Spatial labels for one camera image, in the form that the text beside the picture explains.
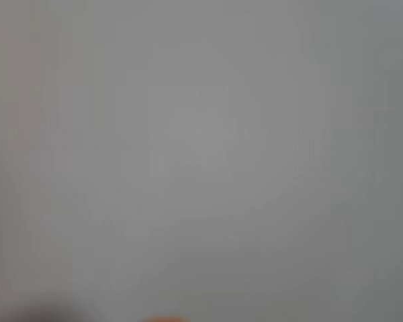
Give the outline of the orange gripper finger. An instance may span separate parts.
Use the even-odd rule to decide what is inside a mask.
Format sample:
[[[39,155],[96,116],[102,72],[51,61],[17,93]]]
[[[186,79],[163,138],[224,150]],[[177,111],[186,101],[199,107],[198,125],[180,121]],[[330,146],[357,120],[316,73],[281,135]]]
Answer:
[[[187,322],[183,317],[178,316],[157,316],[149,317],[143,320],[143,322]]]

